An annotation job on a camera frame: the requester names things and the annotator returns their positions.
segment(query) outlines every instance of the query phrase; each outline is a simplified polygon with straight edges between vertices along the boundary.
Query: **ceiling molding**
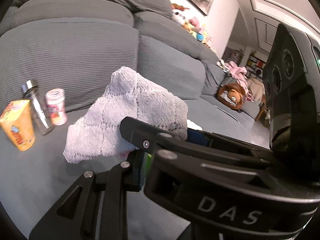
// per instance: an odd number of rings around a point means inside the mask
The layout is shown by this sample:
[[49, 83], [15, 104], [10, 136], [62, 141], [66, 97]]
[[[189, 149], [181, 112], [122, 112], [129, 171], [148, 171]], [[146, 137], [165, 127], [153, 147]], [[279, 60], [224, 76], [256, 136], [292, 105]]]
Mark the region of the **ceiling molding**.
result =
[[295, 15], [296, 17], [298, 17], [300, 20], [302, 20], [305, 24], [309, 25], [314, 31], [316, 31], [318, 34], [320, 34], [320, 30], [318, 30], [317, 27], [315, 27], [311, 22], [309, 22], [307, 19], [305, 19], [303, 16], [301, 16], [300, 14], [296, 13], [295, 11], [291, 10], [290, 8], [287, 8], [286, 6], [276, 2], [276, 1], [273, 1], [273, 0], [264, 0], [265, 2], [268, 2], [268, 3], [271, 3], [283, 10], [285, 10], [286, 12], [288, 13], [291, 13], [293, 15]]
[[278, 23], [281, 23], [278, 19], [276, 19], [276, 18], [274, 18], [274, 17], [272, 17], [272, 16], [270, 16], [270, 15], [268, 15], [268, 14], [266, 14], [266, 13], [263, 13], [263, 12], [261, 12], [261, 11], [258, 11], [256, 8], [254, 8], [253, 3], [252, 3], [252, 0], [250, 0], [250, 4], [251, 4], [252, 11], [254, 11], [254, 12], [256, 12], [256, 13], [259, 13], [259, 14], [262, 14], [262, 15], [264, 15], [264, 16], [266, 16], [266, 17], [269, 17], [270, 19], [273, 19], [273, 20], [277, 21]]

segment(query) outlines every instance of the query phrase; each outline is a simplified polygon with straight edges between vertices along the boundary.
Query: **bookshelf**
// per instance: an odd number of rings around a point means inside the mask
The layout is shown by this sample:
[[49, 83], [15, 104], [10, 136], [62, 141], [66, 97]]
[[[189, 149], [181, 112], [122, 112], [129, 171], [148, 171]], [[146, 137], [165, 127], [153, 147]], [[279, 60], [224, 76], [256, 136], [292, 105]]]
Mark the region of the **bookshelf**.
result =
[[245, 68], [247, 78], [256, 78], [262, 81], [262, 72], [266, 63], [254, 55], [250, 55]]

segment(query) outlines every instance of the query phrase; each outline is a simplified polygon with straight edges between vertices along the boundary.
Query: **pink container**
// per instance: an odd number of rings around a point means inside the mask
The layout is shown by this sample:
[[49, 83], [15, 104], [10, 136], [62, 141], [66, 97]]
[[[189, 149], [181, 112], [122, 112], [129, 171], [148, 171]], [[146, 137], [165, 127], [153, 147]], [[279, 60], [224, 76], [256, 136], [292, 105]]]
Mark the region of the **pink container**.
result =
[[64, 99], [64, 90], [60, 88], [52, 89], [45, 95], [51, 122], [54, 125], [63, 125], [68, 119], [64, 110]]

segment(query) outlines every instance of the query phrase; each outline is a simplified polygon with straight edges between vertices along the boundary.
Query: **pink clothing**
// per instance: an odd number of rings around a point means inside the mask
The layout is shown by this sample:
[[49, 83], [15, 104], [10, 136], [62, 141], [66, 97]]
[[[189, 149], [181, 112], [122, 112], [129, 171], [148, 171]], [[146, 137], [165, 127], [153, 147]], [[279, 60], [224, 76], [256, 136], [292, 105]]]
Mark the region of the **pink clothing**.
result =
[[245, 94], [248, 93], [248, 84], [247, 84], [247, 77], [245, 76], [247, 70], [245, 67], [238, 67], [236, 63], [230, 61], [229, 63], [225, 63], [229, 68], [230, 75], [237, 80], [237, 83], [244, 88]]

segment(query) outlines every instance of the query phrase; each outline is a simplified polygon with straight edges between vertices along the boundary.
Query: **screw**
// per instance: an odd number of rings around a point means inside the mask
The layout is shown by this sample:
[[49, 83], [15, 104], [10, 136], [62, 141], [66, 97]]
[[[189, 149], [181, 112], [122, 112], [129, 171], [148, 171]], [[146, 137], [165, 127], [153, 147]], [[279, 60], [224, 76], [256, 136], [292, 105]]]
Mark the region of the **screw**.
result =
[[172, 151], [168, 151], [168, 150], [159, 150], [158, 154], [164, 158], [164, 159], [168, 159], [168, 160], [175, 160], [178, 158], [178, 155]]
[[121, 166], [122, 168], [129, 168], [129, 167], [130, 167], [130, 163], [129, 163], [129, 162], [121, 162], [121, 163], [120, 163], [120, 166]]
[[161, 132], [161, 133], [159, 133], [159, 135], [161, 135], [163, 137], [167, 137], [167, 138], [171, 138], [172, 137], [171, 134], [168, 134], [168, 133], [165, 133], [165, 132]]
[[143, 146], [145, 149], [148, 149], [148, 148], [150, 147], [149, 141], [148, 141], [148, 140], [144, 140], [144, 141], [142, 142], [142, 146]]
[[93, 171], [85, 171], [83, 176], [85, 178], [91, 178], [93, 176]]

